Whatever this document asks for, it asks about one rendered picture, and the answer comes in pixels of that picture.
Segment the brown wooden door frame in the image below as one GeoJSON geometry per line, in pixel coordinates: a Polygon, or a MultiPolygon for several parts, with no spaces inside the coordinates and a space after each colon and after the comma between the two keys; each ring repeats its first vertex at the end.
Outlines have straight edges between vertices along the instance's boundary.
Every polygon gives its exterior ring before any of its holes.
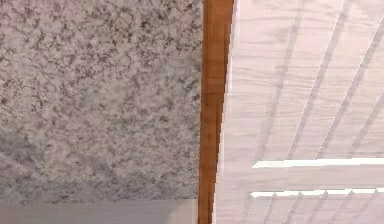
{"type": "Polygon", "coordinates": [[[197,224],[212,224],[234,0],[204,0],[197,224]]]}

